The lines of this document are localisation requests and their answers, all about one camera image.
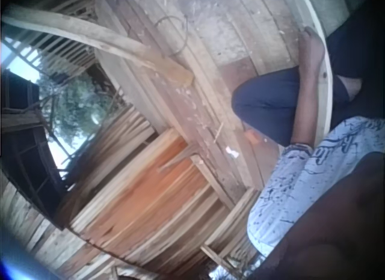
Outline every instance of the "tree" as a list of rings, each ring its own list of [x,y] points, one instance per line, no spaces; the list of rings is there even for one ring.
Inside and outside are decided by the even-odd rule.
[[[40,98],[57,93],[60,86],[45,75],[37,81]],[[93,133],[110,107],[112,97],[103,93],[88,74],[73,78],[59,95],[47,103],[42,113],[52,122],[52,130],[72,147],[76,138],[86,138]]]

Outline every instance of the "dark blue trousers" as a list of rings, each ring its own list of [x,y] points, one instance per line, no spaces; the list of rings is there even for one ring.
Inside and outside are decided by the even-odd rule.
[[[369,1],[327,38],[327,47],[333,71],[331,129],[355,116],[384,118],[384,23]],[[363,80],[353,101],[336,75]],[[298,67],[269,73],[237,88],[232,108],[242,121],[287,146],[299,89]]]

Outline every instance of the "white t-shirt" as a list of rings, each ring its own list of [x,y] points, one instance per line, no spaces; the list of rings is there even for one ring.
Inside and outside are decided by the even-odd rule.
[[[306,210],[371,152],[385,152],[384,119],[345,120],[314,151],[301,144],[285,148],[248,217],[255,248],[267,257]]]

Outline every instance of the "curved wooden rib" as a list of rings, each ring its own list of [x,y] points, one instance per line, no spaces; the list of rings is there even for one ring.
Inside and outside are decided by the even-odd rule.
[[[318,78],[318,120],[315,145],[318,145],[330,130],[331,109],[333,107],[333,75],[327,51],[324,30],[310,0],[294,0],[303,26],[312,27],[325,45],[325,58]]]
[[[13,4],[4,11],[1,20],[19,28],[47,32],[113,53],[138,66],[148,67],[183,87],[190,86],[194,79],[190,71],[171,58],[138,41],[86,20]]]

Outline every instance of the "hand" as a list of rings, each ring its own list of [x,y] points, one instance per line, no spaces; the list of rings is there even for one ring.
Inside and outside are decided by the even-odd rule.
[[[299,39],[299,61],[301,80],[317,80],[325,55],[325,46],[319,35],[310,27],[305,27]]]

